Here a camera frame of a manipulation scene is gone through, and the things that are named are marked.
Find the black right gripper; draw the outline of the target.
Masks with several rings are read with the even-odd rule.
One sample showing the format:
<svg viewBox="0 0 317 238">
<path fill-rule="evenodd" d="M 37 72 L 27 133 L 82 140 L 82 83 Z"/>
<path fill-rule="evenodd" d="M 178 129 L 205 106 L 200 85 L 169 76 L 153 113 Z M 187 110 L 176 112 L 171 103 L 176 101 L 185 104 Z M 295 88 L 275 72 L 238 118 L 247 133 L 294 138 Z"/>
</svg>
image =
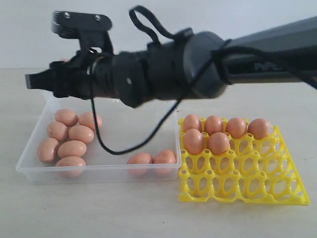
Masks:
<svg viewBox="0 0 317 238">
<path fill-rule="evenodd" d="M 87 54 L 77 51 L 69 62 L 52 61 L 50 70 L 25 75 L 26 88 L 49 91 L 56 98 L 96 98 L 99 86 L 93 77 L 92 65 L 98 56 L 97 51 Z"/>
</svg>

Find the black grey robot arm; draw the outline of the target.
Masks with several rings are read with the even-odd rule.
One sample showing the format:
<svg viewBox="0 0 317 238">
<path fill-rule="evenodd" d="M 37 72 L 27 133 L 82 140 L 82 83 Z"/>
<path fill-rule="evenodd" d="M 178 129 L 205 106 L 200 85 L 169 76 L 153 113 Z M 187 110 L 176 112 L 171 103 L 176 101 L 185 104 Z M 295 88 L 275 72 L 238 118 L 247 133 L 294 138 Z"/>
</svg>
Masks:
<svg viewBox="0 0 317 238">
<path fill-rule="evenodd" d="M 308 18 L 225 42 L 212 32 L 188 28 L 162 44 L 154 38 L 143 51 L 113 53 L 105 15 L 57 12 L 53 32 L 77 39 L 80 50 L 67 62 L 25 76 L 28 89 L 57 98 L 119 99 L 136 108 L 158 100 L 212 99 L 235 83 L 295 82 L 278 64 L 237 49 L 254 48 L 309 77 L 317 75 L 317 20 Z"/>
</svg>

